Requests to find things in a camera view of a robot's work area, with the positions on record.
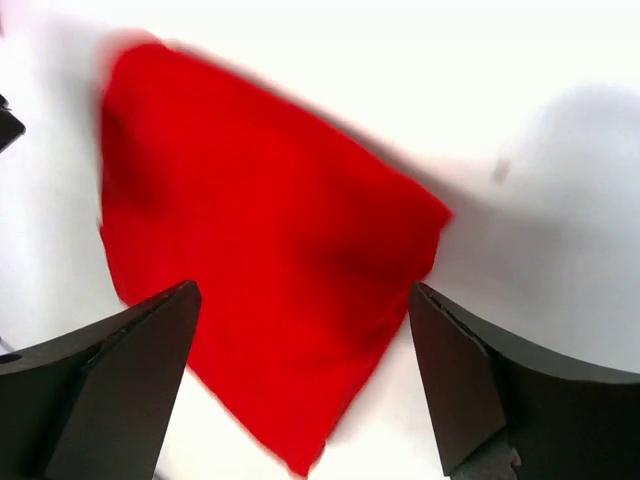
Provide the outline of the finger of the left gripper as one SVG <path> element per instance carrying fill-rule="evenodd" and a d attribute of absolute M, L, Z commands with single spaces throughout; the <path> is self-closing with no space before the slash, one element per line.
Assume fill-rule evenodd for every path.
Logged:
<path fill-rule="evenodd" d="M 0 96 L 0 152 L 6 150 L 26 131 L 25 125 L 12 113 L 6 98 Z"/>

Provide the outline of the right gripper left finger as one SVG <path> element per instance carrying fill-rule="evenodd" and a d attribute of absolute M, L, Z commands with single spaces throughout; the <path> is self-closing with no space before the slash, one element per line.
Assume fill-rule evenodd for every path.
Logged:
<path fill-rule="evenodd" d="M 2 355 L 2 479 L 152 478 L 200 306 L 186 281 Z"/>

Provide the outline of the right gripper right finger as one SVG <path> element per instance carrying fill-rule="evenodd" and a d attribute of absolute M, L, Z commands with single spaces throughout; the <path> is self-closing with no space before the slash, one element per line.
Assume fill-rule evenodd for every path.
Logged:
<path fill-rule="evenodd" d="M 423 283 L 409 317 L 447 478 L 638 478 L 638 374 L 542 347 Z"/>

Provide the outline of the red t shirt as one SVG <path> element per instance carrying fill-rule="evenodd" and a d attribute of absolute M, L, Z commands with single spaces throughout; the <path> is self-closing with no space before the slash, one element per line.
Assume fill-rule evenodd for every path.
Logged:
<path fill-rule="evenodd" d="M 450 209 L 299 105 L 157 40 L 114 56 L 100 140 L 118 296 L 196 282 L 189 367 L 306 476 L 431 271 Z"/>

